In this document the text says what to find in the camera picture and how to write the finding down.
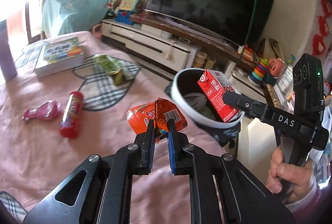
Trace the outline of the right hand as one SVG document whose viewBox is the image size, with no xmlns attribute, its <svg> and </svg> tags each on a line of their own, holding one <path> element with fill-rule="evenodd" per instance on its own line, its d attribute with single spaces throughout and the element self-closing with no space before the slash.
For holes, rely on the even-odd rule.
<svg viewBox="0 0 332 224">
<path fill-rule="evenodd" d="M 316 184 L 312 162 L 309 159 L 304 167 L 284 163 L 284 156 L 278 146 L 272 154 L 266 188 L 273 194 L 280 194 L 283 186 L 279 179 L 290 182 L 293 186 L 287 203 L 294 203 L 305 198 Z"/>
</svg>

